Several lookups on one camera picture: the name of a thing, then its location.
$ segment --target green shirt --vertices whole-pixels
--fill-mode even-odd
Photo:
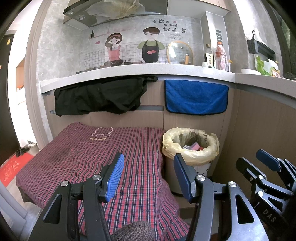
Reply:
[[[144,47],[145,42],[146,41],[143,41],[142,43],[140,43],[137,48],[142,49]],[[165,49],[164,45],[161,42],[157,41],[157,44],[158,44],[159,50]],[[147,41],[146,45],[147,46],[156,46],[156,41]]]

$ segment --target cartoon girl with red headband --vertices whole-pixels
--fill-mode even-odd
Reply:
[[[105,46],[108,52],[108,60],[104,63],[106,67],[122,65],[123,60],[120,59],[120,42],[122,41],[122,35],[120,33],[114,33],[108,36]],[[126,56],[125,48],[121,48],[122,53]]]

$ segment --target bottle with red liquid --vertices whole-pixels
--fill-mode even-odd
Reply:
[[[226,56],[225,49],[222,45],[222,42],[217,43],[215,55],[216,55],[216,69],[226,71],[227,56]]]

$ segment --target white bowl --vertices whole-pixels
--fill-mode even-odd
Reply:
[[[253,70],[253,69],[241,69],[241,73],[242,74],[259,74],[261,75],[261,73],[257,70]]]

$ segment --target dark door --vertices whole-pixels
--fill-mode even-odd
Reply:
[[[13,36],[5,35],[0,42],[0,166],[20,148],[7,95],[7,68]]]

